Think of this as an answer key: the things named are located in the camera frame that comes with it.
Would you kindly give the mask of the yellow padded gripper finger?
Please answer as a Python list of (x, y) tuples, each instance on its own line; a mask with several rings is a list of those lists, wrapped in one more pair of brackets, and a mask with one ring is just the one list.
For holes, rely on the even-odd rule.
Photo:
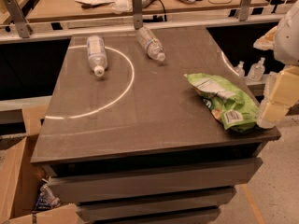
[(271, 72), (265, 83), (257, 124), (271, 129), (280, 123), (290, 108), (299, 101), (299, 67), (287, 66)]
[(263, 36), (258, 38), (253, 43), (253, 47), (259, 50), (270, 50), (270, 49), (273, 50), (276, 31), (277, 31), (276, 26), (271, 28), (268, 32), (266, 32)]

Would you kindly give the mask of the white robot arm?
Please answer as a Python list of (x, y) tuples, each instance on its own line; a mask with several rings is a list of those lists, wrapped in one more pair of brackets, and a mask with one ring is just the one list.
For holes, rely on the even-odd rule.
[(266, 81), (257, 124), (270, 129), (280, 123), (299, 101), (299, 1), (296, 1), (278, 25), (258, 38), (253, 47), (271, 49), (274, 58), (284, 64), (279, 73)]

